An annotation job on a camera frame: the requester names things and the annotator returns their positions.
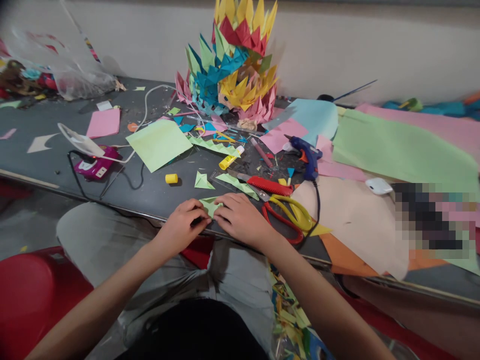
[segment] hot glue gun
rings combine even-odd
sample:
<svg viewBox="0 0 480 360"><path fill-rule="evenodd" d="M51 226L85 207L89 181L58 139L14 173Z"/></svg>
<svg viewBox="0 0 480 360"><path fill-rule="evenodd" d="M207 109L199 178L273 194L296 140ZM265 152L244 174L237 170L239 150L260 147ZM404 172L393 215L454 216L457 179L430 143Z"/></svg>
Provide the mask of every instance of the hot glue gun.
<svg viewBox="0 0 480 360"><path fill-rule="evenodd" d="M306 170L305 174L303 174L303 178L308 181L315 181L319 175L317 161L324 154L299 137L289 135L285 135L285 137L290 141L292 147L301 152L300 160L306 163Z"/></svg>

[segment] gray pants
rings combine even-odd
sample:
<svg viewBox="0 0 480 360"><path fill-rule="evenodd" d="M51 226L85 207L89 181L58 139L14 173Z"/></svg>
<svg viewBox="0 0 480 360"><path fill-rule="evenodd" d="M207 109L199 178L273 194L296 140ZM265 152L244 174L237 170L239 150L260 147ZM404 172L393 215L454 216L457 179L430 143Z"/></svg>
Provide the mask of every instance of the gray pants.
<svg viewBox="0 0 480 360"><path fill-rule="evenodd" d="M156 233L144 220L123 217L92 202L73 208L57 225L65 253L95 288ZM267 259L224 239L214 243L207 270L197 269L180 255L158 269L120 314L117 328L112 328L99 345L115 343L114 337L121 334L122 341L117 339L116 343L123 342L128 348L160 314L181 300L200 297L230 306L263 349L271 353L274 310Z"/></svg>

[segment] yellow cap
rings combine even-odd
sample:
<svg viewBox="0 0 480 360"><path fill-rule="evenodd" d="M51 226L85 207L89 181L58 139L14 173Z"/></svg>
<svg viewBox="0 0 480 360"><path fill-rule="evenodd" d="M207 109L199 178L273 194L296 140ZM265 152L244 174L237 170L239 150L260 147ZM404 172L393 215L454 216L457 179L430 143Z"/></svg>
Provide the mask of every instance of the yellow cap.
<svg viewBox="0 0 480 360"><path fill-rule="evenodd" d="M165 181L167 184L176 184L179 182L179 176L177 174L165 175Z"/></svg>

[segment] person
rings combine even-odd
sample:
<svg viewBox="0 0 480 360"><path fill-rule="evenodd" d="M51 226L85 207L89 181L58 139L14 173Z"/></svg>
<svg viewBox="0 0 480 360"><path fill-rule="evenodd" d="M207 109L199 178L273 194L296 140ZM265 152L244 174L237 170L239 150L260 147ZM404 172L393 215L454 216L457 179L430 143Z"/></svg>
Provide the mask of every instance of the person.
<svg viewBox="0 0 480 360"><path fill-rule="evenodd" d="M223 239L214 243L207 270L180 257L212 221L196 199L181 203L151 241L140 221L96 203L65 214L58 239L95 289L26 359L85 359L113 324L126 344L117 359L273 358L267 258L336 359L394 359L244 194L228 193L215 203L223 205L214 212L218 225L264 255Z"/></svg>

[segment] table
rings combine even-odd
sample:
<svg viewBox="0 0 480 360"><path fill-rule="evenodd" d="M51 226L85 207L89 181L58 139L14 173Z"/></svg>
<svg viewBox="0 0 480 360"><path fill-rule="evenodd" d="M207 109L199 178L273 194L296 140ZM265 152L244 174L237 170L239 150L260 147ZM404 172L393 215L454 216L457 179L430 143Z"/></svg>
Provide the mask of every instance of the table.
<svg viewBox="0 0 480 360"><path fill-rule="evenodd" d="M0 140L0 151L3 154L0 158L0 176L64 196L82 199L67 160L67 153L73 149L73 146L60 134L57 123L63 123L79 134L86 134L91 114L97 110L96 104L110 100L112 105L120 105L122 109L120 131L116 135L94 141L101 145L127 145L125 137L130 134L127 125L131 122L139 123L143 119L144 98L147 91L159 84L173 86L172 83L133 78L122 78L121 81L128 91L111 92L100 98L71 102L62 99L43 100L27 109L10 107L0 109L2 119L0 134L6 133L11 128L17 128L10 139ZM132 91L137 86L145 86L146 91ZM149 95L147 120L156 120L164 115L167 111L164 105L171 94L171 89L160 88ZM287 105L286 101L276 103L276 106L281 108ZM174 101L172 107L174 106L188 111L187 107L180 102ZM194 123L193 120L184 117L185 122ZM46 143L46 146L51 149L27 153L35 137L51 134L57 134ZM258 173L257 167L262 164L262 161L257 151L250 149L249 146L249 144L246 146L242 159L237 160L231 168L253 175ZM124 147L119 152L123 158L126 158L131 151L131 147ZM197 171L208 174L210 177L214 170L219 170L218 164L224 157L225 155L194 147L175 158L170 164L150 173L146 167L142 166L143 162L136 154L108 188L101 202L152 219L166 220L173 209L185 200L209 198L230 192L218 183L213 183L215 190L194 188ZM277 159L279 170L271 173L265 165L262 165L260 175L269 178L271 174L271 179L276 181L278 178L288 177L286 176L287 167L301 171L303 166L295 156L285 155L282 160L279 160L280 157ZM115 163L109 175L101 181L86 182L80 179L86 195L99 200L102 192L121 169L122 165ZM178 174L180 183L176 186L166 184L166 174ZM297 173L293 176L292 183L299 184L302 180L302 174ZM257 201L254 203L258 207L262 205ZM276 219L272 219L272 224L283 235L294 236L293 231ZM230 238L215 221L206 231ZM318 269L328 270L331 265L329 255L318 236L306 239L299 252ZM453 265L410 271L404 281L397 281L387 276L379 276L371 280L480 308L480 277Z"/></svg>

